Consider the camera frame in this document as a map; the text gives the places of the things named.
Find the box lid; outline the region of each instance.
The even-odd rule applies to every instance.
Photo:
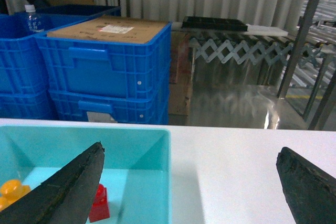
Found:
[[[87,22],[48,32],[48,37],[144,44],[168,23],[102,16]]]

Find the crate handle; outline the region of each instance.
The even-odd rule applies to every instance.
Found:
[[[113,112],[112,104],[106,104],[106,103],[86,102],[80,100],[78,101],[78,107],[80,110],[86,110],[91,112],[100,112],[108,114],[112,114]]]
[[[109,60],[107,50],[69,47],[69,56],[74,59]]]

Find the metal pole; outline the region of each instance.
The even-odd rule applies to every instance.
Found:
[[[298,35],[294,42],[292,54],[288,60],[287,68],[284,77],[281,81],[281,85],[278,92],[278,98],[284,99],[289,89],[290,81],[292,80],[295,67],[301,57],[301,49],[305,43],[306,36],[309,31],[309,27],[312,24],[312,20],[315,14],[315,10],[319,4],[319,0],[309,0],[305,14],[303,16],[302,25],[300,26]]]
[[[321,131],[336,104],[336,70],[308,129]]]
[[[324,74],[326,73],[326,70],[328,69],[328,65],[330,62],[332,62],[332,59],[334,58],[333,54],[326,54],[325,58],[323,59],[322,65],[320,67],[319,74],[317,75],[313,90],[311,91],[311,95],[309,98],[309,101],[307,103],[307,106],[305,108],[305,111],[303,113],[302,118],[307,121],[309,113],[311,111],[311,108],[313,106],[313,103],[315,101],[315,97],[317,95],[317,92],[319,91],[322,79]]]

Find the plastic water bottle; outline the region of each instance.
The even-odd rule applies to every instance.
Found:
[[[27,13],[25,29],[29,35],[40,33],[51,28],[48,22],[46,22],[46,19],[36,13],[34,5],[25,5],[25,9]]]

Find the sticker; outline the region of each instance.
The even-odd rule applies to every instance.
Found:
[[[98,113],[98,112],[86,112],[88,116],[89,122],[96,122],[96,123],[117,123],[117,121],[107,113]]]
[[[101,28],[99,31],[104,31],[106,33],[112,33],[112,34],[126,34],[133,28],[134,27],[108,25],[106,27]]]

